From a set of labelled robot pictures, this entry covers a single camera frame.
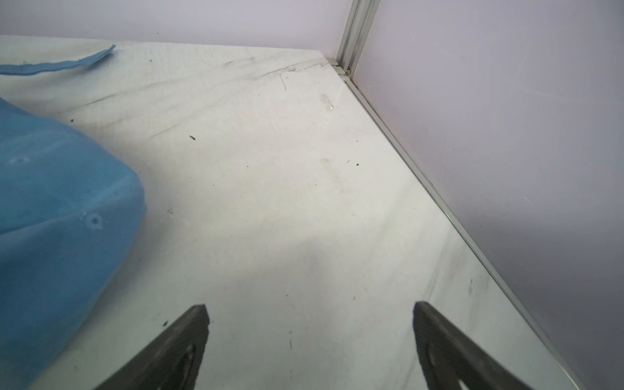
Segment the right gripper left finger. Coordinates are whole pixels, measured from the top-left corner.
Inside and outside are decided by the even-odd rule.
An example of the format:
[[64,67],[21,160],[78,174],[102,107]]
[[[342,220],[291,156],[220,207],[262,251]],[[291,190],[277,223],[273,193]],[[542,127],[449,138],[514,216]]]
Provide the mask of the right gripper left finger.
[[96,389],[194,389],[209,324],[207,308],[193,305]]

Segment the light blue baseball cap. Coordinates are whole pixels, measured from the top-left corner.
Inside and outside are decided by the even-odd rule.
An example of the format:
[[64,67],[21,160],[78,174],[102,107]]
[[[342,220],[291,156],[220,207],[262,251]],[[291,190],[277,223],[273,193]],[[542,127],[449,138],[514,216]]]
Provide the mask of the light blue baseball cap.
[[2,388],[28,388],[63,351],[145,214],[133,169],[73,127],[2,102]]

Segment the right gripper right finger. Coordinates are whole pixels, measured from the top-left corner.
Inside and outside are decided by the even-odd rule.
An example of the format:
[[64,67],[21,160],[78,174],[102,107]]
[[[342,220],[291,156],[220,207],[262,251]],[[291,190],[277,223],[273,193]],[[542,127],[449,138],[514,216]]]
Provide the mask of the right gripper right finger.
[[430,389],[523,389],[528,386],[427,302],[413,310],[416,351]]

